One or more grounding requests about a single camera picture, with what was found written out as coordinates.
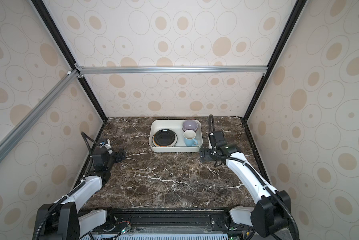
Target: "mug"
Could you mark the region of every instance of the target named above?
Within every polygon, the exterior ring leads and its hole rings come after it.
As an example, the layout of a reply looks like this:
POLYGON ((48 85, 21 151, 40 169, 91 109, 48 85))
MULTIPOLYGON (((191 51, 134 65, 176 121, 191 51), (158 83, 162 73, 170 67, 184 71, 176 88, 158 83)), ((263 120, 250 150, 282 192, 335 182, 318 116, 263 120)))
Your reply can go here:
POLYGON ((194 132, 193 130, 186 130, 183 133, 183 137, 184 137, 185 144, 188 147, 194 147, 198 144, 198 141, 195 139, 196 132, 194 132))

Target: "patterned wallpaper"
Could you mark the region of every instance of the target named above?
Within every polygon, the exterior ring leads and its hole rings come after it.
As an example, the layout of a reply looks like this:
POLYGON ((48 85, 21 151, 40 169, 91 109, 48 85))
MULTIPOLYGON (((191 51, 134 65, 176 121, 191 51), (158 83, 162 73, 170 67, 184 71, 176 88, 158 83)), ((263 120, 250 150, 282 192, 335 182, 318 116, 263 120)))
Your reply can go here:
POLYGON ((73 81, 0 163, 0 240, 32 238, 35 216, 72 188, 102 120, 73 81))
POLYGON ((359 239, 359 1, 313 0, 249 127, 302 240, 359 239))
POLYGON ((295 0, 44 0, 81 66, 267 65, 295 0))
POLYGON ((262 73, 86 74, 107 116, 243 116, 262 73))
POLYGON ((26 0, 0 0, 0 141, 70 69, 26 0))

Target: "marble tabletop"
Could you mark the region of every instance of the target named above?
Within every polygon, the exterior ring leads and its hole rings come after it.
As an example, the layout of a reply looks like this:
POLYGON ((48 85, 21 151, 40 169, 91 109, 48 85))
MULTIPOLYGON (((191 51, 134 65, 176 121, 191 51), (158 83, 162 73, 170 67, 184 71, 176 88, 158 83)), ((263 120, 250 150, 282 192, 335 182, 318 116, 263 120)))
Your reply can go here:
MULTIPOLYGON (((84 208, 253 207, 254 201, 238 177, 225 165, 200 162, 198 152, 155 153, 149 147, 150 126, 157 119, 196 119, 201 122, 204 146, 208 145, 207 117, 114 117, 101 138, 109 138, 126 160, 116 163, 108 183, 84 208)), ((257 169, 253 151, 239 117, 215 117, 216 129, 237 144, 257 169)))

